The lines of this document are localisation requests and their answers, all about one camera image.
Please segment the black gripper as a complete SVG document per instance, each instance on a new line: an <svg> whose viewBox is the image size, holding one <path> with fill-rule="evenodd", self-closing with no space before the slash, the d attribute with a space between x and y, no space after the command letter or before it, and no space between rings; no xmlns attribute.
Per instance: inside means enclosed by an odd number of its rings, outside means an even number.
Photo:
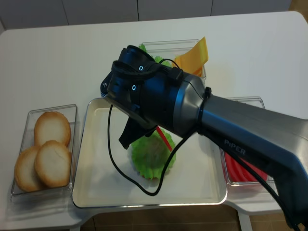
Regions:
<svg viewBox="0 0 308 231"><path fill-rule="evenodd" d="M141 110L141 87L159 71L159 64L142 49L129 45L113 61L106 99L129 116L119 142L127 149L139 138L152 134L156 124Z"/></svg>

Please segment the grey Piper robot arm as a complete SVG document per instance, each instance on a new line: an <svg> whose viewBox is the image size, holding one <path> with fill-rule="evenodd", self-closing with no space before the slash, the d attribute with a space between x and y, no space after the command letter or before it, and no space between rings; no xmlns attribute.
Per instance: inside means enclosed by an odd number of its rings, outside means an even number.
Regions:
<svg viewBox="0 0 308 231"><path fill-rule="evenodd" d="M214 96L200 77L132 45L113 62L101 96L128 115L124 148L158 126L184 141L206 136L271 194L290 227L307 226L307 120Z"/></svg>

